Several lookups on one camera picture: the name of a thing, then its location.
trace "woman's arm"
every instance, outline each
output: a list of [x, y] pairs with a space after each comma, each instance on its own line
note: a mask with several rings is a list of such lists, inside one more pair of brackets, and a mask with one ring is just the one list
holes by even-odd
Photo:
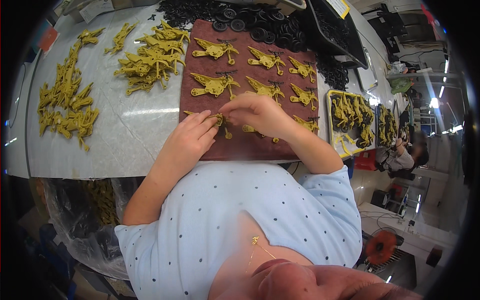
[[268, 96], [242, 94], [219, 112], [229, 116], [234, 125], [248, 124], [262, 134], [285, 140], [312, 174], [330, 174], [343, 167], [330, 144], [295, 122]]
[[175, 184], [210, 149], [218, 132], [210, 111], [186, 117], [168, 136], [150, 172], [128, 202], [124, 225], [150, 224], [160, 217], [165, 198]]

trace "finger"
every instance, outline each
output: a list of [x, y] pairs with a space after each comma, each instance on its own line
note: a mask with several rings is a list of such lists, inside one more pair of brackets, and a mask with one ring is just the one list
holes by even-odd
[[188, 121], [190, 121], [191, 119], [195, 118], [196, 116], [198, 116], [200, 113], [196, 112], [194, 114], [191, 114], [191, 115], [188, 115], [186, 118], [183, 119], [183, 121], [181, 123], [187, 123]]
[[255, 115], [251, 110], [246, 110], [244, 108], [236, 109], [230, 113], [230, 120], [233, 123], [238, 123], [242, 125], [249, 124], [251, 126], [254, 126], [252, 125], [252, 123], [255, 123], [254, 116]]
[[187, 130], [190, 130], [190, 129], [194, 128], [194, 127], [197, 126], [198, 124], [202, 123], [207, 117], [209, 117], [209, 116], [210, 116], [210, 113], [211, 113], [211, 111], [210, 111], [209, 109], [202, 111], [201, 113], [199, 113], [198, 115], [196, 115], [194, 118], [192, 118], [192, 119], [187, 123], [187, 125], [185, 126], [185, 128], [186, 128]]
[[212, 145], [215, 143], [215, 140], [212, 140], [210, 142], [210, 145], [208, 145], [207, 149], [205, 150], [205, 152], [207, 152], [208, 150], [210, 150], [210, 148], [212, 147]]
[[218, 127], [217, 126], [214, 126], [214, 127], [210, 128], [207, 132], [205, 132], [204, 135], [202, 135], [198, 139], [198, 142], [200, 144], [204, 145], [205, 149], [207, 149], [207, 147], [210, 147], [210, 143], [212, 142], [212, 140], [215, 137], [217, 132], [218, 132]]
[[192, 134], [195, 138], [199, 139], [202, 135], [205, 134], [210, 128], [212, 128], [215, 123], [217, 123], [217, 117], [207, 118], [203, 123], [193, 127], [191, 129]]
[[252, 94], [241, 94], [238, 95], [235, 99], [227, 102], [218, 112], [226, 115], [227, 117], [230, 115], [230, 112], [234, 109], [239, 108], [249, 108], [251, 110], [255, 110], [255, 104], [258, 98], [256, 95]]

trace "woman's right hand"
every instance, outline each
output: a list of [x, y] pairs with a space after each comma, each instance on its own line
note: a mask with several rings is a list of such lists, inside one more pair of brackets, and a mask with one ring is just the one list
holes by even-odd
[[272, 98], [264, 95], [238, 95], [218, 112], [229, 117], [233, 125], [250, 125], [261, 134], [282, 140], [302, 128]]

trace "nose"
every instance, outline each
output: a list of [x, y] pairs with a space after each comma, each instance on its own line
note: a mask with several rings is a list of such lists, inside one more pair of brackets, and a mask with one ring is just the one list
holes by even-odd
[[272, 266], [270, 273], [261, 282], [261, 299], [289, 300], [313, 299], [317, 287], [315, 274], [297, 263], [281, 263]]

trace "lips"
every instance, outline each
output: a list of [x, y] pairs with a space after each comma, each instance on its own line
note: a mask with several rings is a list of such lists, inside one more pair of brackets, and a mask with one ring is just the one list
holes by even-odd
[[255, 270], [255, 272], [253, 272], [252, 276], [257, 275], [261, 271], [264, 271], [275, 264], [281, 264], [281, 263], [291, 263], [291, 261], [284, 258], [277, 258], [277, 259], [272, 259], [271, 261], [268, 261], [268, 262], [264, 262]]

